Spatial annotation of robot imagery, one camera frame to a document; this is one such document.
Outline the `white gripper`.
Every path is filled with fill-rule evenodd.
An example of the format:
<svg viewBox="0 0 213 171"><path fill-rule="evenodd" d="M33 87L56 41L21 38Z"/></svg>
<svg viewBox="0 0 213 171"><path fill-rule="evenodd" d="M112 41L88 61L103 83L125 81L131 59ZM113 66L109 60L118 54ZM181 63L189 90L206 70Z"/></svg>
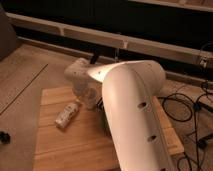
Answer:
<svg viewBox="0 0 213 171"><path fill-rule="evenodd" d="M97 105L99 86L95 82L74 80L72 91L88 110L93 110Z"/></svg>

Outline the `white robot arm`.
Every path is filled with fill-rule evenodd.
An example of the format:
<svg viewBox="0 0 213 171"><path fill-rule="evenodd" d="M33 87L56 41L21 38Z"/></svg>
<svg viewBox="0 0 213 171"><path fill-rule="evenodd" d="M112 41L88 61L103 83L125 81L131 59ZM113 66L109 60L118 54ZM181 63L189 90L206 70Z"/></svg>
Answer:
<svg viewBox="0 0 213 171"><path fill-rule="evenodd" d="M80 58L65 77L82 94L92 79L102 84L102 99L121 171L175 171L153 104L165 82L162 66L153 60L94 66Z"/></svg>

